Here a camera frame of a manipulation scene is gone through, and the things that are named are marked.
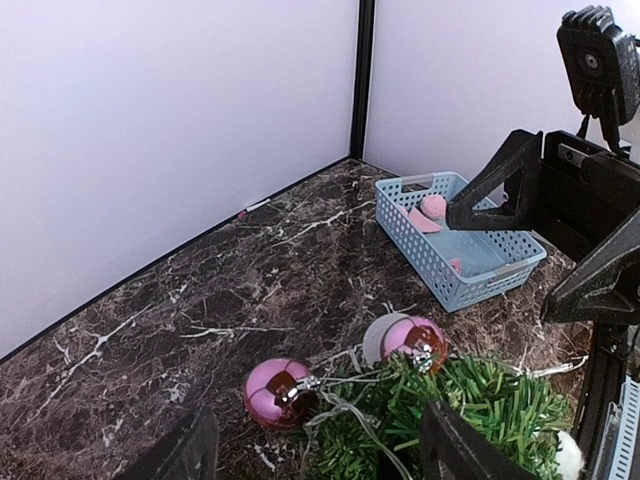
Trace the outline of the clear string light garland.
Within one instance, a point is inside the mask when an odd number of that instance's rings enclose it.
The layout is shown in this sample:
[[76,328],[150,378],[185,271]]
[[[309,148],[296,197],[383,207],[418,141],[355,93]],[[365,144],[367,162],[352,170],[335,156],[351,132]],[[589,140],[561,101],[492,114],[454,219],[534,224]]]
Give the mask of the clear string light garland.
[[489,443],[540,479],[562,479],[557,432],[568,414],[548,380],[516,374],[492,360],[445,361],[422,374],[400,353],[359,380],[330,387],[311,432],[318,447],[311,479],[423,479],[419,428],[429,401],[448,404]]

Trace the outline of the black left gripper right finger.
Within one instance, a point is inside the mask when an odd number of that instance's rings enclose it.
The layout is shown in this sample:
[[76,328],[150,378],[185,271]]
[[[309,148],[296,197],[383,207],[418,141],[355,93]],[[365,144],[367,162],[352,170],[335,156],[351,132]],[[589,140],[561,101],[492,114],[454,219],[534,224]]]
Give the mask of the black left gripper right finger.
[[422,414],[420,456],[425,479],[441,479],[443,463],[456,479],[536,479],[491,445],[448,404],[429,401]]

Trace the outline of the white cotton boll ornament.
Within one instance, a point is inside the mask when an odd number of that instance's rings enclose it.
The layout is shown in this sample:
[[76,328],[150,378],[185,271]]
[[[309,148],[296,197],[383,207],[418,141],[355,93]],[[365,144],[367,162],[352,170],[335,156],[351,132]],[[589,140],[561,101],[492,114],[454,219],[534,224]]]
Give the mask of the white cotton boll ornament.
[[578,480],[585,465],[583,453],[568,432],[559,430],[557,438],[558,449],[555,455],[557,472],[563,480]]

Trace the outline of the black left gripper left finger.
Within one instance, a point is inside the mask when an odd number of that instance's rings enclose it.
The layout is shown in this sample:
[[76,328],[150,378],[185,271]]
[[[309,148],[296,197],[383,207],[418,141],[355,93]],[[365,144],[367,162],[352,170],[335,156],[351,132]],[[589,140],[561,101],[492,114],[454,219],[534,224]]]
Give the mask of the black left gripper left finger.
[[194,408],[116,479],[215,479],[219,424],[209,406]]

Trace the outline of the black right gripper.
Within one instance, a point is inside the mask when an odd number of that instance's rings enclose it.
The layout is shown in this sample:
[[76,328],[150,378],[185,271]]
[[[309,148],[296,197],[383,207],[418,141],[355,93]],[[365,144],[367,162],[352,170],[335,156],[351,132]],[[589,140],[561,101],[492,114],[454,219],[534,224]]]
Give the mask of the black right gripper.
[[533,231],[576,261],[543,301],[546,323],[639,323],[637,39],[610,8],[566,13],[557,32],[573,100],[599,122],[604,147],[562,132],[517,129],[448,201],[458,231]]

